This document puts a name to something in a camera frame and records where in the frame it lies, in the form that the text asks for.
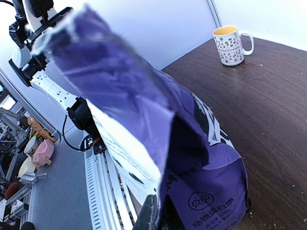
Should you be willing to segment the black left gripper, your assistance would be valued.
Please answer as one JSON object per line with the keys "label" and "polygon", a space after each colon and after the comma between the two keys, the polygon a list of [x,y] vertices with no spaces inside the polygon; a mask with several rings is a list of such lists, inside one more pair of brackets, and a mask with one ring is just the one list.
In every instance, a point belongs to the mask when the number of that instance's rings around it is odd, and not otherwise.
{"label": "black left gripper", "polygon": [[69,12],[72,7],[66,7],[60,12],[55,13],[46,22],[39,21],[39,26],[35,31],[29,28],[26,19],[16,18],[16,22],[9,26],[9,35],[17,44],[19,49],[9,60],[9,65],[16,73],[18,78],[25,86],[31,86],[33,76],[47,67],[48,60],[45,55],[32,55],[34,42],[45,33],[48,29],[55,27]]}

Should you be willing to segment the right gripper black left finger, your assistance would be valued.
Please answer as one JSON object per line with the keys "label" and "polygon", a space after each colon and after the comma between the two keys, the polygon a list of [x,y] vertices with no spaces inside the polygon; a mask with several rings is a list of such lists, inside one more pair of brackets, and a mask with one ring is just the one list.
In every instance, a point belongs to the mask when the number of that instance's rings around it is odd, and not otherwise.
{"label": "right gripper black left finger", "polygon": [[148,195],[139,213],[133,230],[156,230],[158,218],[158,201],[156,195]]}

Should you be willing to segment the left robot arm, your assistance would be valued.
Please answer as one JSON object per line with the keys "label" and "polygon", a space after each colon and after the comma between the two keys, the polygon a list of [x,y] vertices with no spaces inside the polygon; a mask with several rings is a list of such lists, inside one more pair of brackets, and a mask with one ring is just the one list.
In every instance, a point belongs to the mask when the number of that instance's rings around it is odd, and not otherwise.
{"label": "left robot arm", "polygon": [[86,100],[69,93],[46,75],[49,60],[44,54],[32,54],[34,43],[73,8],[66,7],[56,12],[51,0],[13,0],[10,4],[15,8],[16,21],[10,25],[9,35],[18,50],[9,60],[9,65],[24,85],[41,91],[62,108],[79,130],[93,138],[98,137]]}

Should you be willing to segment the purple pet food bag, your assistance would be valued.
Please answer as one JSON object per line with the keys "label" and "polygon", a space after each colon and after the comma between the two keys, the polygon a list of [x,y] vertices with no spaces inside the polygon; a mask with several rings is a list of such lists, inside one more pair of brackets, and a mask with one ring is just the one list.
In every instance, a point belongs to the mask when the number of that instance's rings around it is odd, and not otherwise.
{"label": "purple pet food bag", "polygon": [[233,230],[248,212],[247,172],[210,108],[139,56],[89,6],[41,36],[50,57],[86,99],[121,176],[158,201],[170,196],[186,230]]}

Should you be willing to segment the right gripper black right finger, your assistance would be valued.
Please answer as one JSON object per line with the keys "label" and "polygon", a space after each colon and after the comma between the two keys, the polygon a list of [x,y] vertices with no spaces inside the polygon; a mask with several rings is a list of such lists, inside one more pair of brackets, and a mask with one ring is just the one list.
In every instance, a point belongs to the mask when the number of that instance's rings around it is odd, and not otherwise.
{"label": "right gripper black right finger", "polygon": [[185,230],[182,220],[170,196],[166,196],[164,200],[163,229],[164,230]]}

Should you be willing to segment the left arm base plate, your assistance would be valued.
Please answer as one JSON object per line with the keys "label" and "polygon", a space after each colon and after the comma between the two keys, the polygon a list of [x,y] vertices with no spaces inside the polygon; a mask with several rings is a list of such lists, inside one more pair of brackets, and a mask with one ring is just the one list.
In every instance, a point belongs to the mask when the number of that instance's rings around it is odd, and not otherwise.
{"label": "left arm base plate", "polygon": [[84,137],[80,149],[92,150],[94,155],[101,154],[107,150],[107,147],[101,137],[93,138],[90,135]]}

